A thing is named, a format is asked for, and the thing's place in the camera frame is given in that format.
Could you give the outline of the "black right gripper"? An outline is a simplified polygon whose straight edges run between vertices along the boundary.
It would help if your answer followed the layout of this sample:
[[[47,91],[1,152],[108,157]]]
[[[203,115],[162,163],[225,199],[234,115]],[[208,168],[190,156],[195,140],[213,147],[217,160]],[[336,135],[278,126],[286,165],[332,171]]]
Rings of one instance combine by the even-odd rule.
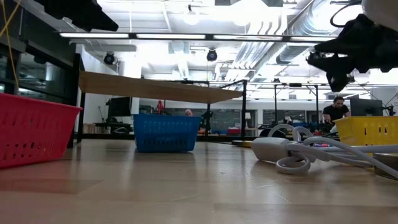
[[[364,14],[348,21],[337,38],[314,46],[315,51],[332,53],[332,57],[309,57],[309,65],[326,72],[333,92],[348,83],[348,74],[371,68],[389,72],[397,66],[397,32],[375,24]]]

